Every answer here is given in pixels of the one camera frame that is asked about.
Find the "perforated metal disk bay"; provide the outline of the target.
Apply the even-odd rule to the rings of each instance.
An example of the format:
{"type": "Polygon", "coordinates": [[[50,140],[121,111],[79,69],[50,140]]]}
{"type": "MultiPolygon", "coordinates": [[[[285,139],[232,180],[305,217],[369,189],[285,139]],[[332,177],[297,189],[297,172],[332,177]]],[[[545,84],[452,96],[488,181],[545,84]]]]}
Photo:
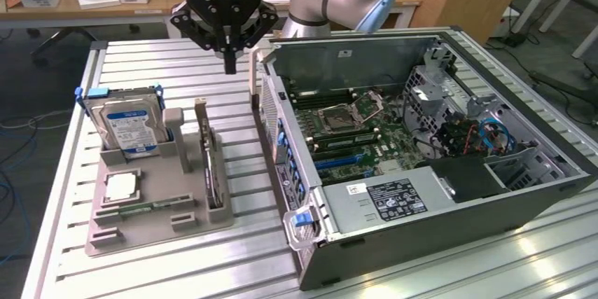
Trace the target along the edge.
{"type": "Polygon", "coordinates": [[[471,95],[445,71],[414,66],[402,93],[408,97],[404,121],[409,130],[423,130],[431,136],[451,115],[467,114],[471,95]]]}

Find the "black power adapter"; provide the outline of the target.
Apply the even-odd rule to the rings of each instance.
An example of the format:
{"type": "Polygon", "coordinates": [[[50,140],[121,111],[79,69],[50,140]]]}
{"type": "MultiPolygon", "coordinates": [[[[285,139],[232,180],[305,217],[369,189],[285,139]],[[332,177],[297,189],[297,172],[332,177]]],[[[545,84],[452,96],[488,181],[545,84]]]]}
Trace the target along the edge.
{"type": "Polygon", "coordinates": [[[521,33],[509,33],[507,36],[504,36],[499,41],[503,43],[504,46],[508,46],[511,48],[517,47],[527,41],[527,35],[521,33]]]}

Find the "black RAM slot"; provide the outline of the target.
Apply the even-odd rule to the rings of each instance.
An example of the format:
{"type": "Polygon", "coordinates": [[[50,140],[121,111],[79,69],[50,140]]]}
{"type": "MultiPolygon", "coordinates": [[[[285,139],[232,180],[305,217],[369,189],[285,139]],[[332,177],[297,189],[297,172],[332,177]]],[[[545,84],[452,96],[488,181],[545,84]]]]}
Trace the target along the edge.
{"type": "Polygon", "coordinates": [[[334,106],[344,106],[346,103],[337,103],[337,102],[306,102],[306,103],[296,103],[293,107],[296,110],[316,110],[316,109],[325,109],[334,106]]]}
{"type": "MultiPolygon", "coordinates": [[[[332,100],[325,100],[325,101],[308,101],[309,103],[310,102],[337,102],[337,103],[350,103],[352,102],[352,100],[350,99],[346,99],[346,100],[342,100],[342,101],[340,101],[340,100],[334,100],[334,101],[332,101],[332,100]]],[[[306,103],[306,102],[296,102],[296,101],[292,101],[292,103],[293,103],[293,105],[296,104],[296,103],[306,103]]]]}
{"type": "Polygon", "coordinates": [[[333,97],[350,95],[349,90],[310,90],[310,91],[294,91],[290,93],[290,97],[333,97]]]}
{"type": "Polygon", "coordinates": [[[308,101],[325,101],[325,100],[346,100],[350,99],[350,94],[344,94],[340,93],[338,95],[333,94],[330,95],[329,93],[318,93],[314,95],[294,95],[292,97],[292,100],[296,102],[308,102],[308,101]]]}

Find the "grey parts rack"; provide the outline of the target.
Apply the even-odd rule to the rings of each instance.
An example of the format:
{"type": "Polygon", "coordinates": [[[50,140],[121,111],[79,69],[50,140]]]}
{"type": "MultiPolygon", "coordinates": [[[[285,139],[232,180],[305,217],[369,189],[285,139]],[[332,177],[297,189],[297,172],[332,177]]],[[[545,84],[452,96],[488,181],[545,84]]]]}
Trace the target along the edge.
{"type": "Polygon", "coordinates": [[[221,138],[212,128],[222,207],[209,210],[200,137],[197,131],[182,134],[181,112],[178,108],[164,110],[162,124],[172,131],[173,140],[158,144],[152,156],[126,159],[118,150],[99,152],[83,247],[87,256],[149,246],[188,235],[220,230],[233,224],[221,138]],[[121,173],[136,175],[134,195],[124,200],[105,202],[106,179],[121,173]],[[176,198],[177,201],[162,210],[128,216],[117,213],[122,206],[169,198],[176,198]]]}

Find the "black stand base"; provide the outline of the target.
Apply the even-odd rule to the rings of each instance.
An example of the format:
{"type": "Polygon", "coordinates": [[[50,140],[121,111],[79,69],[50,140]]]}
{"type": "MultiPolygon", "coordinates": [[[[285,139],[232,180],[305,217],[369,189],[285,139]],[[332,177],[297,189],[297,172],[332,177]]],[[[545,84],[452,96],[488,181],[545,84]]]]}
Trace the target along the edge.
{"type": "Polygon", "coordinates": [[[54,46],[70,34],[78,34],[89,42],[97,41],[95,37],[83,27],[59,28],[57,32],[43,40],[43,42],[35,47],[35,49],[29,54],[31,63],[35,67],[43,67],[47,64],[47,60],[43,57],[39,57],[41,53],[45,52],[51,46],[54,46]]]}

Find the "green motherboard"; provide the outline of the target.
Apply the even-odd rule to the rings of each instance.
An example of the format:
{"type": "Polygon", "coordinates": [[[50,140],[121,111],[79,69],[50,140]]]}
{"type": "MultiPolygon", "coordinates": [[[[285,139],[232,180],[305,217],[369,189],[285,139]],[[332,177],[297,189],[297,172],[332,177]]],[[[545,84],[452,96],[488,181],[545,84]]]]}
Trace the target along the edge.
{"type": "Polygon", "coordinates": [[[349,90],[352,102],[346,104],[348,107],[350,107],[353,101],[368,90],[373,90],[381,96],[384,109],[372,117],[372,119],[365,121],[362,125],[356,123],[354,130],[326,132],[317,116],[318,109],[296,110],[293,107],[290,93],[306,90],[300,90],[296,80],[286,76],[282,77],[281,82],[289,94],[300,136],[306,145],[306,152],[312,159],[312,163],[325,159],[341,158],[360,153],[362,154],[361,161],[354,165],[316,170],[324,186],[412,169],[425,160],[425,157],[431,152],[420,149],[424,146],[423,143],[413,139],[410,130],[408,130],[402,124],[402,119],[400,117],[402,97],[397,92],[400,86],[396,83],[386,81],[378,85],[369,83],[368,85],[358,87],[330,89],[349,90]],[[317,145],[313,144],[313,139],[365,133],[376,133],[377,141],[324,149],[317,149],[317,145]]]}

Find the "blue expansion slot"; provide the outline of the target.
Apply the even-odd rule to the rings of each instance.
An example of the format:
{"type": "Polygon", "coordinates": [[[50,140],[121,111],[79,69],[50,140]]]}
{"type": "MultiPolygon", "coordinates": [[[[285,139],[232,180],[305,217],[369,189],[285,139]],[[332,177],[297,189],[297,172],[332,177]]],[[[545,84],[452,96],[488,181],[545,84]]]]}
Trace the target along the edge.
{"type": "Polygon", "coordinates": [[[316,170],[330,169],[345,165],[354,165],[362,159],[362,154],[349,155],[341,158],[320,160],[313,163],[316,170]]]}

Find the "silver CPU chip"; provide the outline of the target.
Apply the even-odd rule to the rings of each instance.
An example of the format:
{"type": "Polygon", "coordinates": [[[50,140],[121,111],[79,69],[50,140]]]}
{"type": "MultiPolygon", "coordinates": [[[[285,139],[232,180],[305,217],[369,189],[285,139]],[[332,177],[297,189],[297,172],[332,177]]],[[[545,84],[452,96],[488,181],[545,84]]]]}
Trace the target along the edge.
{"type": "Polygon", "coordinates": [[[107,177],[103,201],[111,202],[130,198],[136,193],[136,175],[133,173],[114,174],[107,177]]]}

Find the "grey power supply unit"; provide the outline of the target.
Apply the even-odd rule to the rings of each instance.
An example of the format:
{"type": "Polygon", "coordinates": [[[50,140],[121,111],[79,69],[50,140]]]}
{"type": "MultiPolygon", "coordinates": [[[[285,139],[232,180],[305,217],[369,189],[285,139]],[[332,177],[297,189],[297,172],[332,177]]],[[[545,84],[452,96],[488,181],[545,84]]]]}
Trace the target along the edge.
{"type": "Polygon", "coordinates": [[[405,222],[456,204],[429,167],[337,183],[322,193],[341,234],[405,222]]]}

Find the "graphics card with metal bracket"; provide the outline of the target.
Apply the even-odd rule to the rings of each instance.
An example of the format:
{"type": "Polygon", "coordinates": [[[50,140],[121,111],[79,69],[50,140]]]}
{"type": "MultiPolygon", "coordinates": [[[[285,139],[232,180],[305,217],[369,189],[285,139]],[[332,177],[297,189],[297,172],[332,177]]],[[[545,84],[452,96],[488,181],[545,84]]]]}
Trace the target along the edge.
{"type": "Polygon", "coordinates": [[[208,209],[222,207],[222,196],[216,175],[214,136],[206,117],[206,101],[194,99],[194,115],[197,119],[197,135],[200,137],[200,154],[204,163],[205,196],[208,209]]]}

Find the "green RAM stick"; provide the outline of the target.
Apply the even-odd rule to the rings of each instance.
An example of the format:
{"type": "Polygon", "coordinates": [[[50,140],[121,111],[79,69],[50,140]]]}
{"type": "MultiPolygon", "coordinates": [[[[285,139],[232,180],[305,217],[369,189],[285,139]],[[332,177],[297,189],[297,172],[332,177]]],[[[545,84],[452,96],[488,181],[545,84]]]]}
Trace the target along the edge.
{"type": "Polygon", "coordinates": [[[177,201],[176,198],[158,200],[156,202],[141,202],[120,207],[115,211],[120,215],[128,216],[133,214],[145,214],[152,211],[162,210],[170,207],[172,203],[177,201]]]}

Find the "beige corner fixture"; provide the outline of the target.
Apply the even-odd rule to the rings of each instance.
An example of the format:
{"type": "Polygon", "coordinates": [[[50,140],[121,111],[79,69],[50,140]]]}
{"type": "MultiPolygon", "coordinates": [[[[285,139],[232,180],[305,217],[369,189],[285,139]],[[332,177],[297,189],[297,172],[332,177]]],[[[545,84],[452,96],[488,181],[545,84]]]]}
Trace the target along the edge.
{"type": "Polygon", "coordinates": [[[257,65],[261,59],[261,48],[253,46],[248,52],[248,87],[250,96],[257,93],[257,65]]]}

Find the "hard disk with blue rails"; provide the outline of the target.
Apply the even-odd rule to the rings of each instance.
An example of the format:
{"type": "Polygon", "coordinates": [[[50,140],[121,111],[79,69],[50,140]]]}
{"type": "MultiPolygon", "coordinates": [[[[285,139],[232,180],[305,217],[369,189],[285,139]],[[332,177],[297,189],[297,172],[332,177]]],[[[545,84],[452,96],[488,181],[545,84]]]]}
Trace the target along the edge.
{"type": "Polygon", "coordinates": [[[120,150],[126,159],[152,155],[157,145],[172,140],[164,127],[164,89],[74,89],[75,103],[90,118],[103,150],[120,150]]]}

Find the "open black PC case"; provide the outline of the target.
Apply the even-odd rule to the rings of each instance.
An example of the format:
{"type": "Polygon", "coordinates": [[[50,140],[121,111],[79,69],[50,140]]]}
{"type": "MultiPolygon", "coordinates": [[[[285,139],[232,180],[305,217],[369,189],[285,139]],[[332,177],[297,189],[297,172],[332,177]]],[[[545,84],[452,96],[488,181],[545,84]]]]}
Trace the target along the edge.
{"type": "Polygon", "coordinates": [[[261,57],[253,115],[278,214],[282,217],[286,211],[313,206],[325,231],[321,242],[298,251],[290,249],[301,290],[321,288],[515,230],[598,181],[598,147],[457,29],[270,38],[261,57]],[[396,83],[406,127],[408,97],[402,91],[412,68],[419,65],[427,71],[445,71],[471,95],[467,114],[451,115],[433,135],[410,130],[413,139],[424,145],[420,149],[431,152],[413,169],[432,169],[456,204],[410,216],[405,222],[341,234],[328,213],[325,186],[300,136],[281,79],[286,76],[296,80],[300,90],[396,83]],[[511,191],[484,158],[531,147],[548,155],[565,178],[511,191]]]}

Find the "metal socket cover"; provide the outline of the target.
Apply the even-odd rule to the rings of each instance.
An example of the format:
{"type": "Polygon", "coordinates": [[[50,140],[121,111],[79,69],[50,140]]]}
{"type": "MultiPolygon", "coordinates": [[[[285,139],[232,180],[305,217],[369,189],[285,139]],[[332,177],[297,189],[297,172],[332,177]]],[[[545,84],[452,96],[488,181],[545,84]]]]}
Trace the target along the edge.
{"type": "Polygon", "coordinates": [[[372,119],[384,109],[382,99],[378,93],[368,90],[349,105],[350,115],[358,124],[372,119]]]}

